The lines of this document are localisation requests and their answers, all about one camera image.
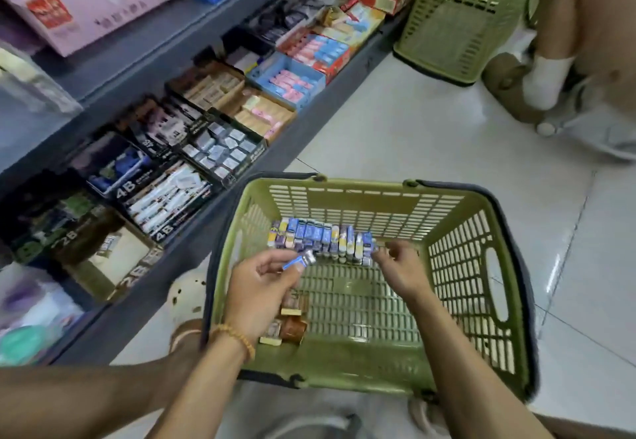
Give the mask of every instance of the gray metal shelf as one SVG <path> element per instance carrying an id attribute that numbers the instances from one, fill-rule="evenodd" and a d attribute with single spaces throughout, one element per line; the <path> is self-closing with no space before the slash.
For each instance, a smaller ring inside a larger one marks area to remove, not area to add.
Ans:
<path id="1" fill-rule="evenodd" d="M 173 0 L 70 57 L 50 49 L 38 53 L 36 63 L 84 106 L 84 112 L 74 118 L 32 115 L 21 107 L 4 107 L 0 95 L 0 117 L 34 124 L 27 145 L 12 145 L 10 153 L 0 153 L 0 196 L 58 161 L 144 92 L 161 91 L 166 80 L 191 65 L 196 53 L 267 1 L 227 0 L 213 6 Z M 35 125 L 38 120 L 42 126 Z"/>
<path id="2" fill-rule="evenodd" d="M 336 78 L 300 113 L 238 181 L 236 187 L 262 171 L 282 171 L 300 154 L 369 73 L 393 50 L 408 13 L 387 21 Z M 162 259 L 119 303 L 103 306 L 76 324 L 43 363 L 109 364 L 165 303 L 172 281 L 195 268 L 218 244 L 233 190 L 208 203 L 183 226 Z"/>

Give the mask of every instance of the brown shoe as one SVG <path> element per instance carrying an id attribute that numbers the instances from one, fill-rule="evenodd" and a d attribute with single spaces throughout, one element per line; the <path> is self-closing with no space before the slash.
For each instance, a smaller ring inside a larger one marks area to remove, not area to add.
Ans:
<path id="1" fill-rule="evenodd" d="M 545 113 L 525 103 L 522 79 L 530 72 L 517 57 L 509 53 L 496 55 L 481 73 L 486 89 L 504 106 L 514 119 L 527 124 L 539 124 Z"/>

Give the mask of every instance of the plastic basket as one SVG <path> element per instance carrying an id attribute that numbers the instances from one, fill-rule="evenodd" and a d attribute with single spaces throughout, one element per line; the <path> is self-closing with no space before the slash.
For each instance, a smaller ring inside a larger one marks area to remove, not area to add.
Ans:
<path id="1" fill-rule="evenodd" d="M 396 57 L 418 71 L 468 86 L 512 35 L 529 0 L 415 0 Z"/>
<path id="2" fill-rule="evenodd" d="M 273 220 L 296 216 L 352 224 L 371 230 L 378 241 L 413 241 L 457 324 L 508 387 L 529 400 L 538 385 L 534 301 L 496 199 L 476 186 L 311 176 L 259 175 L 237 190 L 210 260 L 208 330 L 222 320 L 232 266 L 266 248 Z M 485 265 L 490 248 L 504 281 L 505 321 L 497 317 L 490 293 Z M 380 269 L 318 260 L 299 285 L 310 295 L 302 345 L 259 345 L 241 378 L 290 387 L 434 395 L 415 320 Z"/>

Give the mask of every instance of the yellow beaded bracelet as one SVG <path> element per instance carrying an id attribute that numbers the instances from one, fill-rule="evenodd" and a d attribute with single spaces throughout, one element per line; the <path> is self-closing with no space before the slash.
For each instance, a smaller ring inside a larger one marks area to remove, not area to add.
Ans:
<path id="1" fill-rule="evenodd" d="M 249 354 L 249 359 L 254 360 L 254 358 L 256 357 L 256 349 L 250 343 L 250 341 L 247 339 L 245 335 L 243 335 L 241 332 L 235 330 L 234 328 L 226 324 L 217 325 L 216 328 L 213 330 L 212 334 L 215 334 L 217 332 L 219 333 L 225 332 L 230 337 L 240 340 L 245 346 L 245 348 L 247 349 L 247 353 Z"/>

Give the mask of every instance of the red label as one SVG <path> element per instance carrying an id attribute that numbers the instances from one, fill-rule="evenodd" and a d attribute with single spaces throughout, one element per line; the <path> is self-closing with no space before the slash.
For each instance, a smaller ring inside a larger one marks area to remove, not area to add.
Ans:
<path id="1" fill-rule="evenodd" d="M 55 28 L 73 21 L 73 17 L 60 0 L 32 0 L 27 8 L 46 27 Z"/>

